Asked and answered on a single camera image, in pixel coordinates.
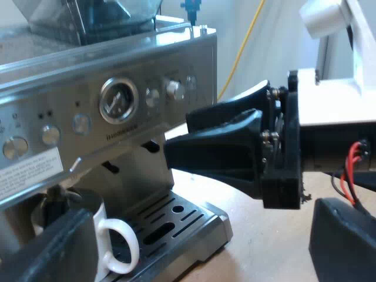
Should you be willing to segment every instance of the control knob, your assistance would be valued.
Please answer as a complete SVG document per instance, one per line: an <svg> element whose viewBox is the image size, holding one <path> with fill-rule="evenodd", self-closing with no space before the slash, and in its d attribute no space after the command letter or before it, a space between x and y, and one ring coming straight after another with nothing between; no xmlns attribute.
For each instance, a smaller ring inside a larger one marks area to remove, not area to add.
<svg viewBox="0 0 376 282"><path fill-rule="evenodd" d="M180 82L177 82L177 81L173 81L171 80L168 84L167 84L167 95L170 99L173 99L175 101L181 101L184 99L184 95L186 93L186 90L184 88L184 86L180 83Z"/></svg>
<svg viewBox="0 0 376 282"><path fill-rule="evenodd" d="M8 160L16 160L28 151L28 143L24 138L12 137L7 140L2 148Z"/></svg>

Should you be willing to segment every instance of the gauge dial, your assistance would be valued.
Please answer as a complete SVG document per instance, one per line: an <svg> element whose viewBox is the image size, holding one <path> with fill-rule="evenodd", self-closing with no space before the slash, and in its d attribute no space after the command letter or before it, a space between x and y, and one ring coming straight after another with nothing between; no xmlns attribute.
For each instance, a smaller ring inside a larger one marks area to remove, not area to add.
<svg viewBox="0 0 376 282"><path fill-rule="evenodd" d="M102 88L99 110L109 123L126 122L136 111L138 92L129 79L110 79Z"/></svg>

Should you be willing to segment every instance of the bolt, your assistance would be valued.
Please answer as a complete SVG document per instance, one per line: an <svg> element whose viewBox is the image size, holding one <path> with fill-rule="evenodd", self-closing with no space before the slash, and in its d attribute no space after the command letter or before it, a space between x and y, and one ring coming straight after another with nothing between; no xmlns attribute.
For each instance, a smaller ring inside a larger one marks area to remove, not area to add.
<svg viewBox="0 0 376 282"><path fill-rule="evenodd" d="M271 138L273 138L273 140L278 140L280 138L280 135L277 132L272 132Z"/></svg>
<svg viewBox="0 0 376 282"><path fill-rule="evenodd" d="M278 100L280 98L280 90L279 89L273 89L271 91L271 93L273 94L273 96Z"/></svg>
<svg viewBox="0 0 376 282"><path fill-rule="evenodd" d="M201 35L207 34L207 25L200 25L200 34Z"/></svg>
<svg viewBox="0 0 376 282"><path fill-rule="evenodd" d="M270 132L269 130L265 130L263 133L261 133L261 138L265 141L268 141L270 137Z"/></svg>

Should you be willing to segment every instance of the stainless steel espresso machine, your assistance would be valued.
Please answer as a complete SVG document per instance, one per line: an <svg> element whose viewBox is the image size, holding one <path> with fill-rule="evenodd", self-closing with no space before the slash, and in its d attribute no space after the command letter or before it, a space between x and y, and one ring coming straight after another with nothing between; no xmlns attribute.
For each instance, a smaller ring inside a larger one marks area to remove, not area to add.
<svg viewBox="0 0 376 282"><path fill-rule="evenodd" d="M0 266L34 239L41 195L71 186L137 234L137 267L104 281L172 281L207 260L231 239L229 218L171 191L163 143L216 103L216 31L156 16L161 0L14 3L29 26L0 30Z"/></svg>

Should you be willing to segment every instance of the drip tray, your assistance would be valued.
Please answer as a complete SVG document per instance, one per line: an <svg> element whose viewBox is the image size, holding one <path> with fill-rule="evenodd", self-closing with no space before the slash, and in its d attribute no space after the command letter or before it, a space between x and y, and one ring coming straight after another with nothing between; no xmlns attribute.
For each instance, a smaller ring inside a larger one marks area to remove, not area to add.
<svg viewBox="0 0 376 282"><path fill-rule="evenodd" d="M109 274L102 282L173 281L198 261L207 260L232 238L228 215L206 203L197 206L170 190L158 192L120 217L135 231L140 261L126 275ZM130 262L127 243L111 232L115 257Z"/></svg>

